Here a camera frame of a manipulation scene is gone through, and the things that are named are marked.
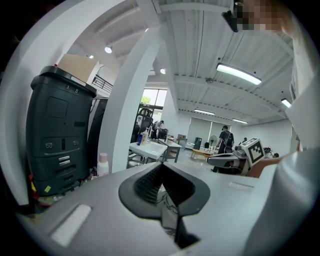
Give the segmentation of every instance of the fan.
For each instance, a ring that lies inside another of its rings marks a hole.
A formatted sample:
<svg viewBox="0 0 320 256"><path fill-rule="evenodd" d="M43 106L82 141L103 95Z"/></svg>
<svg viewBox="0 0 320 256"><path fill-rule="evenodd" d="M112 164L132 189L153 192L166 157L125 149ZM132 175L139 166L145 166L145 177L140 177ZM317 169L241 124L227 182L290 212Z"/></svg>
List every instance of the fan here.
<svg viewBox="0 0 320 256"><path fill-rule="evenodd" d="M217 136L212 135L212 136L209 138L209 142L211 143L211 144L210 144L210 151L211 151L212 144L216 145L217 142L218 142Z"/></svg>

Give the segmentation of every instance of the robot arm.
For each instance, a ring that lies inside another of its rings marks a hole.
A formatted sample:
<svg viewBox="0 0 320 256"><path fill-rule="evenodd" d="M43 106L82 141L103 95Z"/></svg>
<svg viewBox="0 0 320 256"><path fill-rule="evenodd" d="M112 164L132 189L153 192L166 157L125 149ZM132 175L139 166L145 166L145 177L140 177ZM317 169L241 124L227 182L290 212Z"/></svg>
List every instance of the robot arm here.
<svg viewBox="0 0 320 256"><path fill-rule="evenodd" d="M242 176L248 175L252 166L265 156L260 139L252 138L235 148L233 153L217 154L207 158L207 162L218 168L236 169Z"/></svg>

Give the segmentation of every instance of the bottle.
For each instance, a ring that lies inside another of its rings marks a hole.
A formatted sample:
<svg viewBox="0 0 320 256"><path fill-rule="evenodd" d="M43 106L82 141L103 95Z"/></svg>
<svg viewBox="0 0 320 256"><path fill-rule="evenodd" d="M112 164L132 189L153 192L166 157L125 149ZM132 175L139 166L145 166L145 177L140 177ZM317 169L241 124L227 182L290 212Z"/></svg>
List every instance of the bottle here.
<svg viewBox="0 0 320 256"><path fill-rule="evenodd" d="M145 145L147 143L147 138L148 138L148 132L147 130L145 130L144 132L141 133L142 134L142 141L141 141L141 144L142 145Z"/></svg>
<svg viewBox="0 0 320 256"><path fill-rule="evenodd" d="M138 141L136 142L136 144L137 144L138 146L140 146L140 144L141 144L142 137L143 137L142 134L140 134L139 137L138 137Z"/></svg>
<svg viewBox="0 0 320 256"><path fill-rule="evenodd" d="M96 169L98 177L107 176L109 174L108 155L106 153L100 153Z"/></svg>

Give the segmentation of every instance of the glass wall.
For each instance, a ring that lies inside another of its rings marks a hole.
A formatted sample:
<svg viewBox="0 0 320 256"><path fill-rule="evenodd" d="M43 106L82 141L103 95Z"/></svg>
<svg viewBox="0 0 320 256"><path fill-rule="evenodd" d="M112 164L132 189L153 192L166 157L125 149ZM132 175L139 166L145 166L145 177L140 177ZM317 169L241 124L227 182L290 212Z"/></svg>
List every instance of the glass wall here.
<svg viewBox="0 0 320 256"><path fill-rule="evenodd" d="M164 108L167 90L164 89L144 89L139 105L141 108L152 110L153 123L161 121L162 110Z"/></svg>
<svg viewBox="0 0 320 256"><path fill-rule="evenodd" d="M143 96L141 98L141 104L163 107L165 104L166 95L167 90L144 89Z"/></svg>

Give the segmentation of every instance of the white pillar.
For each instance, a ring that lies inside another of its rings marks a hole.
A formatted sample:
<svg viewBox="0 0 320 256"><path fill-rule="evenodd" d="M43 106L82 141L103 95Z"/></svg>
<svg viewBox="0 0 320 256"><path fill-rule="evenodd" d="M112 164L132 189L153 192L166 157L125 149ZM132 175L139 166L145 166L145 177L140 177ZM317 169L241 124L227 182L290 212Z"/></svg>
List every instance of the white pillar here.
<svg viewBox="0 0 320 256"><path fill-rule="evenodd" d="M28 204L26 118L32 79L59 62L77 37L123 0L67 0L41 18L14 51L0 85L0 164L19 205Z"/></svg>
<svg viewBox="0 0 320 256"><path fill-rule="evenodd" d="M149 28L131 50L111 91L100 130L98 153L107 153L112 173L127 167L129 144L150 68L165 26Z"/></svg>

